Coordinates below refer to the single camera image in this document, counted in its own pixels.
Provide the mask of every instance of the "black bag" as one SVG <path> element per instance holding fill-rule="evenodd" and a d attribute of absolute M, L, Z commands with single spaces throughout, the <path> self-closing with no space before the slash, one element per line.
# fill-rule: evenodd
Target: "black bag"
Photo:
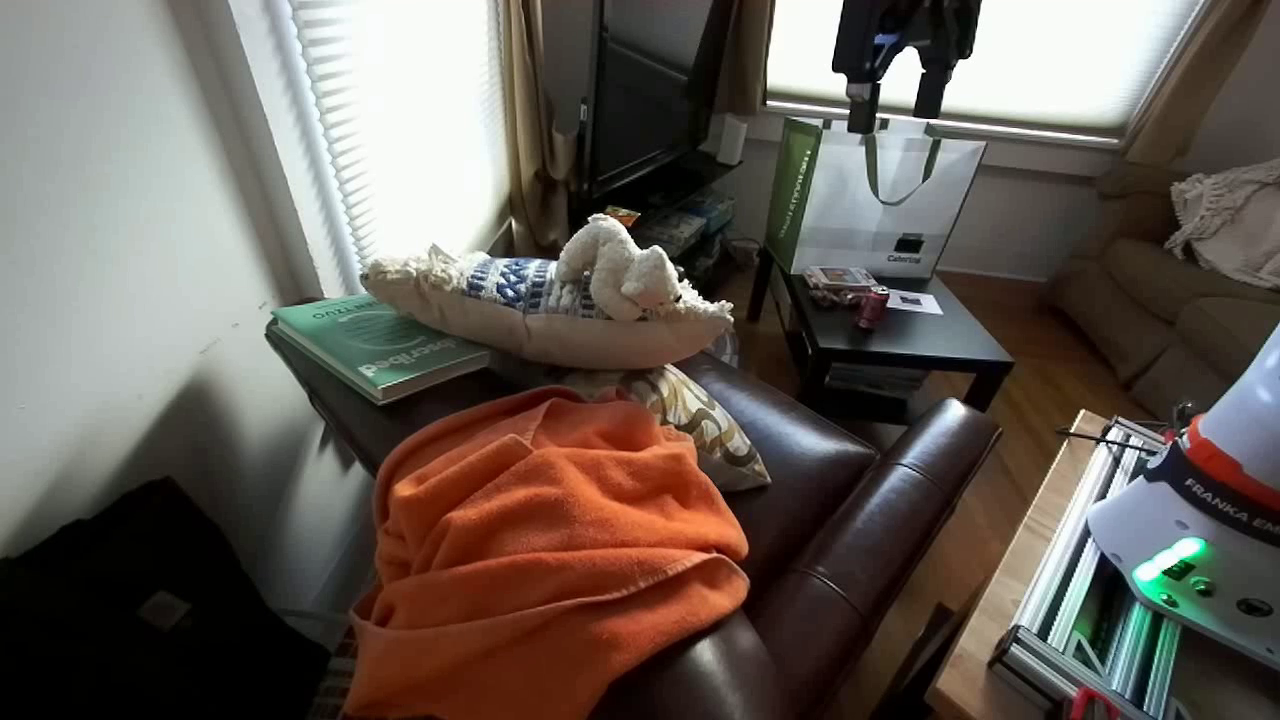
<path fill-rule="evenodd" d="M 305 717 L 327 653 L 153 480 L 0 564 L 0 717 Z"/>

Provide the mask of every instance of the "television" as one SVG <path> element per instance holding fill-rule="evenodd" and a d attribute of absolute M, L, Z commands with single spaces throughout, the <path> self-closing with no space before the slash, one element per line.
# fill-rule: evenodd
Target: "television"
<path fill-rule="evenodd" d="M 713 109 L 691 91 L 713 0 L 601 0 L 579 190 L 626 197 L 700 153 Z"/>

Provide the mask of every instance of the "paper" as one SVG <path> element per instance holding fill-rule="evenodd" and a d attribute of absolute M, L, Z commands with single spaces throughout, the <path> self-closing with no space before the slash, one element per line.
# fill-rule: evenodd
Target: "paper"
<path fill-rule="evenodd" d="M 921 313 L 921 314 L 941 314 L 944 313 L 932 290 L 887 290 L 887 308 Z"/>

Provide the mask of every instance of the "stuffed animal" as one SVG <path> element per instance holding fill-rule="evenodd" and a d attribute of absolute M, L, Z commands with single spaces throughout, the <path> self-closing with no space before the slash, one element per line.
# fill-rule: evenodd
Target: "stuffed animal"
<path fill-rule="evenodd" d="M 678 274 L 663 246 L 636 246 L 632 230 L 590 212 L 560 246 L 556 281 L 588 274 L 590 303 L 610 319 L 663 314 L 678 298 Z"/>

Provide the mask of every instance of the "white pillow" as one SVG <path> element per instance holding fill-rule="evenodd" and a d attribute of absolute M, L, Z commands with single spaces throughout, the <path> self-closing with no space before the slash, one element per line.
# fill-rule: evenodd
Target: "white pillow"
<path fill-rule="evenodd" d="M 583 281 L 556 285 L 556 259 L 538 255 L 450 259 L 433 242 L 421 259 L 366 265 L 360 285 L 428 327 L 560 369 L 659 369 L 731 330 L 731 303 L 691 285 L 669 314 L 606 319 Z"/>

